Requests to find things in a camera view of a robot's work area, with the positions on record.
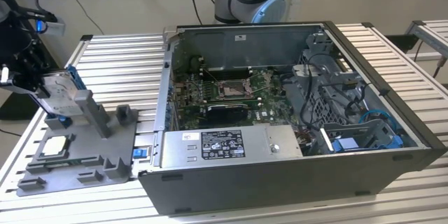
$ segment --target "aluminum workbench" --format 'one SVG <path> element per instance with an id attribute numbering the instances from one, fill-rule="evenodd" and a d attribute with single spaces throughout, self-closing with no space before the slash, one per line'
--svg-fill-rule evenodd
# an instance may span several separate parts
<path id="1" fill-rule="evenodd" d="M 338 25 L 374 68 L 390 82 L 436 136 L 448 144 L 448 93 L 386 39 L 363 24 Z M 94 36 L 82 41 L 68 63 L 76 65 L 95 100 L 112 110 L 139 110 L 136 146 L 152 142 L 163 36 Z M 43 139 L 44 112 L 38 111 L 0 170 L 0 222 L 15 223 L 448 223 L 448 155 L 422 172 L 411 172 L 376 196 L 168 217 L 158 214 L 135 179 L 128 183 L 28 197 L 16 196 L 18 181 Z M 136 175 L 148 160 L 135 162 Z"/>
<path id="2" fill-rule="evenodd" d="M 443 56 L 448 57 L 448 20 L 415 20 L 406 34 L 415 34 Z"/>

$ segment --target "motherboard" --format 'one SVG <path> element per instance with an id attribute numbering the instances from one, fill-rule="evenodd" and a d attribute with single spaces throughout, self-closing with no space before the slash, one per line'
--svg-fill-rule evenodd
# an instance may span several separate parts
<path id="1" fill-rule="evenodd" d="M 219 80 L 215 75 L 207 71 L 175 83 L 180 130 L 256 124 L 298 129 L 282 75 L 274 69 L 254 69 L 244 79 Z"/>

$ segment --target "slotted metal surface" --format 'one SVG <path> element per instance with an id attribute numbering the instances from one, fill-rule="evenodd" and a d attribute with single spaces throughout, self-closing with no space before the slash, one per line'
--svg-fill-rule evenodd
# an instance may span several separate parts
<path id="1" fill-rule="evenodd" d="M 448 20 L 424 21 L 431 31 L 448 42 Z"/>
<path id="2" fill-rule="evenodd" d="M 355 46 L 363 51 L 364 57 L 448 145 L 448 113 L 444 113 L 448 112 L 448 99 L 440 86 L 407 62 L 406 56 L 375 30 L 360 24 L 340 25 L 339 28 L 351 42 L 359 42 Z M 108 109 L 112 110 L 118 104 L 131 104 L 139 109 L 142 122 L 136 146 L 146 146 L 152 140 L 158 103 L 155 93 L 159 90 L 158 71 L 152 69 L 162 66 L 162 59 L 162 35 L 95 36 L 90 43 L 80 43 L 71 59 L 72 63 L 79 62 L 78 68 L 88 88 L 94 90 L 96 99 L 103 99 L 102 103 Z M 0 171 L 0 222 L 448 223 L 447 154 L 422 172 L 399 177 L 376 196 L 194 216 L 159 216 L 136 180 L 120 185 L 19 198 L 16 183 L 31 161 L 30 155 L 36 151 L 35 141 L 40 141 L 44 136 L 43 116 L 39 111 Z"/>

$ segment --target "sticker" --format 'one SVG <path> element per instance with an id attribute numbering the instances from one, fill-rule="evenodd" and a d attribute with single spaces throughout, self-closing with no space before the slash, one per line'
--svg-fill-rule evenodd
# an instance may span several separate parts
<path id="1" fill-rule="evenodd" d="M 235 35 L 235 41 L 246 40 L 246 35 Z"/>
<path id="2" fill-rule="evenodd" d="M 246 157 L 242 130 L 202 133 L 203 159 Z"/>
<path id="3" fill-rule="evenodd" d="M 183 140 L 200 140 L 199 132 L 190 132 L 182 134 Z"/>

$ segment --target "power supply label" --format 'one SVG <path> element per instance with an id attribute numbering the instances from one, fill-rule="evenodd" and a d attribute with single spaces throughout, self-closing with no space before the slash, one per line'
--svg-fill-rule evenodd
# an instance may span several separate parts
<path id="1" fill-rule="evenodd" d="M 203 159 L 246 157 L 242 130 L 202 132 Z"/>

